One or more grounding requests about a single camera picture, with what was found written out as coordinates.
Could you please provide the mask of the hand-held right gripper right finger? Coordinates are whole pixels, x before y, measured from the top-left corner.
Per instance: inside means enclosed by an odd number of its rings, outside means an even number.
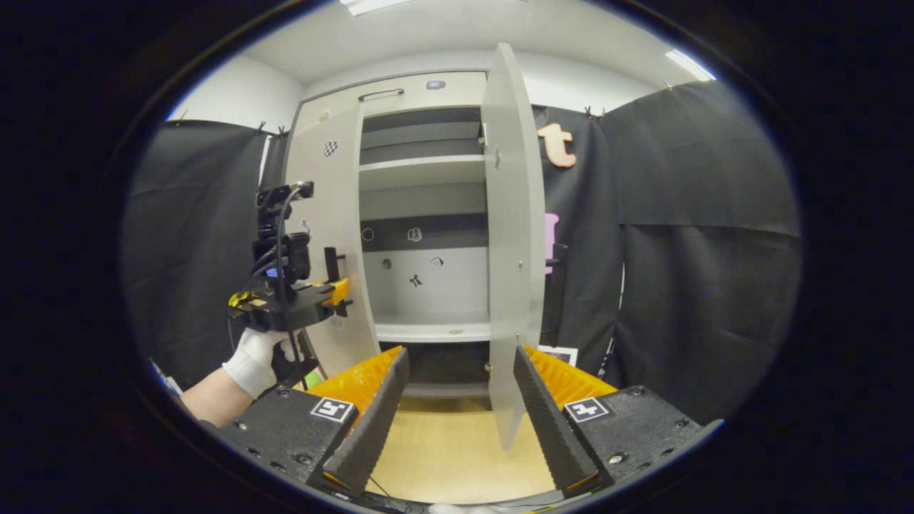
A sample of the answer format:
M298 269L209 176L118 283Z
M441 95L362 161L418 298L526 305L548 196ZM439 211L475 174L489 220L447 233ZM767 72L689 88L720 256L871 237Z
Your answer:
M565 498L628 487L698 448L722 424L701 424L650 388L615 388L535 348L518 347L513 360L526 412Z

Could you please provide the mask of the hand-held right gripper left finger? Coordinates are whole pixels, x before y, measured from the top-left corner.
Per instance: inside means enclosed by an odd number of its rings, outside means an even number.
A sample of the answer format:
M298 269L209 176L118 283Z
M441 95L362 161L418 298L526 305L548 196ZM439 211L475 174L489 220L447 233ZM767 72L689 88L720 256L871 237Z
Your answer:
M314 500L359 500L409 378L403 347L383 351L307 391L274 388L205 431L259 483Z

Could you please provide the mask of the beige door with checkered sticker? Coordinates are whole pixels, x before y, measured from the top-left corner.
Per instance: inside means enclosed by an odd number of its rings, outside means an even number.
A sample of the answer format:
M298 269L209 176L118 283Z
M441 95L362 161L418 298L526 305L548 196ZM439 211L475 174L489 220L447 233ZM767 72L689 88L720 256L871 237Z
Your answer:
M328 277L326 248L343 255L340 276L349 283L345 318L331 316L308 326L308 338L326 377L332 378L380 352L370 308L361 240L359 159L363 114L359 105L330 115L293 137L285 167L287 182L310 181L313 195L293 202L287 226L310 228L311 282Z

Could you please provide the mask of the beige door with box stickers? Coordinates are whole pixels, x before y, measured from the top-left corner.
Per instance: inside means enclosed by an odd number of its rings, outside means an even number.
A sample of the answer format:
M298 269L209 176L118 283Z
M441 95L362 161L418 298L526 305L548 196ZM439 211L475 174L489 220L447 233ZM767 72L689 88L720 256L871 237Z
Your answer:
M534 111L510 45L499 43L481 104L490 318L488 391L502 449L523 417L517 348L539 341L544 307L545 194Z

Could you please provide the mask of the beige double-door shoe cabinet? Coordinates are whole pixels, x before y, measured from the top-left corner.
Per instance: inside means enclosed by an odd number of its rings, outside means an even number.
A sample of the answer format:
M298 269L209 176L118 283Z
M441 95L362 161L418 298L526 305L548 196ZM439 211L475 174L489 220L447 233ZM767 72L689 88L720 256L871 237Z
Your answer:
M488 71L381 79L299 104L288 140L359 105L363 131L415 124L480 121ZM403 88L395 98L358 102L366 92ZM407 158L481 155L476 139L361 149L358 168ZM488 217L484 181L360 191L363 267L373 318L386 313L486 313ZM414 393L488 393L489 341L401 343L411 352Z

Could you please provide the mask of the white cabinet shelf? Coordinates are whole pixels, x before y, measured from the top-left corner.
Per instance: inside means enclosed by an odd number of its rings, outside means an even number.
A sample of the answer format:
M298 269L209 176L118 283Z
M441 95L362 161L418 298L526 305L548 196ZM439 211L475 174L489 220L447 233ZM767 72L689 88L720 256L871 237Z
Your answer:
M376 337L388 343L470 343L489 341L486 313L386 313L374 318Z
M359 167L360 191L480 183L486 179L481 155L407 158Z
M364 150L407 143L476 139L480 130L482 130L480 121L395 126L375 131L363 131L360 148Z

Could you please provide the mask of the black backdrop cloth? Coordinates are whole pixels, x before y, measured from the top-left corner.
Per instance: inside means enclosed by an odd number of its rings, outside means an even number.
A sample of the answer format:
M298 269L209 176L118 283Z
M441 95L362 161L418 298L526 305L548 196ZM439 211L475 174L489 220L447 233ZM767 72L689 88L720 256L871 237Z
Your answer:
M604 117L533 105L577 162L543 166L546 238L568 246L557 347L699 423L731 417L783 344L802 238L787 171L745 104L683 84ZM251 267L247 166L150 158L124 221L121 282L138 345L179 386L228 355L224 310Z

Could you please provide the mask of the long ceiling light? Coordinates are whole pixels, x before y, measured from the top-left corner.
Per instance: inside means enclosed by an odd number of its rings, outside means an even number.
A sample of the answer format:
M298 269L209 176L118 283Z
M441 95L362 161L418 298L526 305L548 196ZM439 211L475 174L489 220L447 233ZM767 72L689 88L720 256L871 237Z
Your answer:
M705 69L700 63L692 59L691 56L683 54L678 49L671 49L666 52L666 58L676 63L682 69L691 74L696 81L717 81L717 77Z
M363 16L380 9L388 9L398 4L413 2L414 0L339 0L352 16Z

